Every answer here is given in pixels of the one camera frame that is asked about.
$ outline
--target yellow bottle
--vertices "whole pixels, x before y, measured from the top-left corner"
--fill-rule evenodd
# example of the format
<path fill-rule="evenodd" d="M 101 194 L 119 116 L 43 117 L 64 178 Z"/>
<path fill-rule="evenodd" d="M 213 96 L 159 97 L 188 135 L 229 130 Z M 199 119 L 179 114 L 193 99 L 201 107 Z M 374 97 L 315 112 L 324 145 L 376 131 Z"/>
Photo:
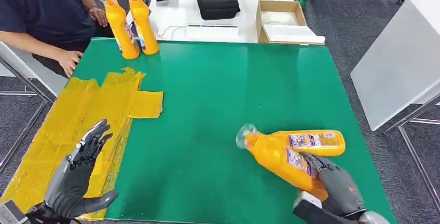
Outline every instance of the yellow bottle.
<path fill-rule="evenodd" d="M 263 134 L 255 129 L 258 140 L 265 142 L 279 142 L 285 148 L 291 148 L 296 152 L 306 151 L 324 157 L 341 155 L 345 151 L 345 141 L 341 132 L 336 130 L 306 130 L 306 131 L 279 131 L 272 134 Z"/>
<path fill-rule="evenodd" d="M 143 0 L 128 0 L 128 2 L 142 50 L 145 54 L 157 53 L 159 46 L 150 25 L 148 6 Z"/>
<path fill-rule="evenodd" d="M 112 27 L 122 57 L 125 59 L 137 58 L 139 56 L 139 46 L 125 21 L 127 16 L 125 10 L 119 6 L 118 0 L 100 1 L 104 4 L 105 15 L 110 27 Z"/>
<path fill-rule="evenodd" d="M 317 172 L 303 156 L 282 142 L 260 138 L 259 135 L 253 125 L 247 124 L 237 133 L 237 146 L 248 149 L 259 164 L 291 185 L 309 192 L 321 201 L 327 199 L 327 191 L 317 179 Z"/>

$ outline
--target person's hand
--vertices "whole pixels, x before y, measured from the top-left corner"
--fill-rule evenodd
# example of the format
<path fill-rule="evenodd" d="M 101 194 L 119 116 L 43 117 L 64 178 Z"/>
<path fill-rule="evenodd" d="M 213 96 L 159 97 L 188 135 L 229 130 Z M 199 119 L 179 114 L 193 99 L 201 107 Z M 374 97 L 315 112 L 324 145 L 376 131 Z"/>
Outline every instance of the person's hand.
<path fill-rule="evenodd" d="M 96 158 L 105 141 L 113 134 L 104 132 L 110 129 L 107 120 L 101 120 L 93 126 L 75 145 L 72 153 L 67 155 L 52 175 L 44 204 L 62 218 L 75 218 L 84 213 L 107 208 L 118 196 L 111 190 L 101 197 L 84 198 L 89 188 L 90 175 Z"/>
<path fill-rule="evenodd" d="M 72 76 L 73 70 L 75 70 L 76 64 L 82 56 L 83 53 L 75 50 L 62 50 L 61 53 L 57 55 L 57 61 L 69 78 Z"/>
<path fill-rule="evenodd" d="M 89 14 L 93 20 L 97 21 L 100 26 L 107 27 L 107 17 L 105 16 L 105 11 L 98 7 L 92 7 L 89 9 Z"/>
<path fill-rule="evenodd" d="M 324 205 L 331 213 L 348 217 L 365 211 L 364 200 L 358 187 L 346 170 L 340 168 L 330 160 L 307 152 L 300 154 L 310 163 L 328 193 Z"/>

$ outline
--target standing bottle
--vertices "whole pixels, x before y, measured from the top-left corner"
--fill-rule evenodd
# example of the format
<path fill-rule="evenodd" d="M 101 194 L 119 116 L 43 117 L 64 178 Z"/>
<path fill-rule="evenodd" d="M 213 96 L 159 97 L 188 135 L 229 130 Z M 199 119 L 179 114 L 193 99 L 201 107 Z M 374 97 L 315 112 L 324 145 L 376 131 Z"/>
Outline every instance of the standing bottle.
<path fill-rule="evenodd" d="M 139 46 L 134 40 L 133 33 L 125 21 L 125 10 L 119 5 L 118 0 L 100 0 L 104 4 L 105 15 L 112 27 L 116 42 L 122 57 L 135 59 L 139 56 Z"/>
<path fill-rule="evenodd" d="M 128 0 L 128 2 L 142 50 L 145 54 L 157 53 L 159 46 L 150 25 L 148 6 L 143 0 Z"/>
<path fill-rule="evenodd" d="M 317 172 L 301 154 L 286 148 L 281 142 L 268 142 L 258 135 L 253 125 L 245 125 L 237 133 L 236 144 L 246 148 L 260 165 L 291 185 L 309 192 L 321 201 L 327 199 L 327 191 L 317 179 Z"/>

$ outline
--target black pants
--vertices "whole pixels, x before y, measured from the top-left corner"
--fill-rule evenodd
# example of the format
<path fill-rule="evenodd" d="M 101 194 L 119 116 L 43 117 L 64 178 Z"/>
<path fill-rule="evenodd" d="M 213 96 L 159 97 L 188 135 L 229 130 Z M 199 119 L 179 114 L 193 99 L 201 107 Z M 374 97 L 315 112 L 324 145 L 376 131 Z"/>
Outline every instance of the black pants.
<path fill-rule="evenodd" d="M 100 26 L 96 21 L 95 21 L 95 25 L 96 25 L 96 33 L 94 34 L 94 37 L 114 37 L 110 25 L 107 25 L 107 27 L 104 28 Z M 55 43 L 48 43 L 48 44 L 58 47 L 60 49 L 76 50 L 84 53 L 84 51 L 86 51 L 87 47 L 90 44 L 90 40 L 75 41 L 65 44 L 55 44 Z M 61 65 L 57 61 L 50 58 L 42 57 L 41 55 L 37 55 L 37 54 L 32 54 L 32 56 L 35 59 L 37 59 L 37 61 L 39 61 L 44 67 L 67 78 L 67 75 L 64 72 L 63 67 L 61 67 Z"/>

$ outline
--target black case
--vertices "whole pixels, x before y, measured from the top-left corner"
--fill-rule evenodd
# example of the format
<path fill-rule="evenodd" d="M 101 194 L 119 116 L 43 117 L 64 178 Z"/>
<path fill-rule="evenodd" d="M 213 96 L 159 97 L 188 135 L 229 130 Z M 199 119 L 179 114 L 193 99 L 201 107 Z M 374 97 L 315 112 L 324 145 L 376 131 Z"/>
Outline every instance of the black case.
<path fill-rule="evenodd" d="M 234 18 L 240 12 L 237 0 L 197 0 L 197 3 L 205 20 Z"/>

